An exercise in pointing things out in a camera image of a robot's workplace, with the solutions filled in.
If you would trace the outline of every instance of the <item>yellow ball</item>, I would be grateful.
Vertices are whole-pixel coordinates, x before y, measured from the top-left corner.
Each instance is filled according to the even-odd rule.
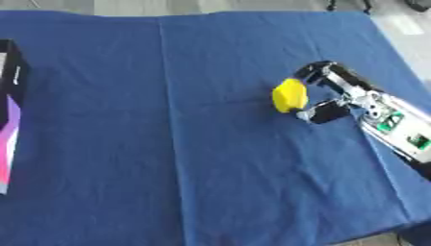
[[[307,88],[297,79],[286,79],[272,91],[272,101],[280,112],[302,110],[308,103]]]

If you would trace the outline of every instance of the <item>floor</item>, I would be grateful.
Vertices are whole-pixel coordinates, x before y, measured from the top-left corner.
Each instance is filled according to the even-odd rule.
[[[359,10],[361,0],[339,1],[339,10]],[[431,91],[431,12],[417,13],[402,0],[372,1],[372,19]],[[220,11],[322,11],[327,0],[0,0],[0,10],[56,10],[97,15],[167,15]],[[337,246],[396,246],[383,234]]]

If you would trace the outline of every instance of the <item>table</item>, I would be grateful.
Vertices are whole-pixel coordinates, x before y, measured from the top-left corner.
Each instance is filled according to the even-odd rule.
[[[431,218],[431,184],[354,117],[271,105],[295,69],[334,60],[429,111],[364,14],[0,21],[33,67],[0,245],[323,245]]]

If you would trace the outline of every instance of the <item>box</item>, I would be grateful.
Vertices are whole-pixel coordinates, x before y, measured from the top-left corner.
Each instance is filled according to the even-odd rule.
[[[0,39],[0,194],[10,183],[29,70],[13,40]]]

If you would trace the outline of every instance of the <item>purple graphic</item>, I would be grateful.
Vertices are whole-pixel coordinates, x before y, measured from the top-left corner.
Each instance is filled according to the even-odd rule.
[[[9,121],[0,131],[0,193],[6,193],[10,181],[13,152],[18,133],[21,110],[15,101],[8,96]]]

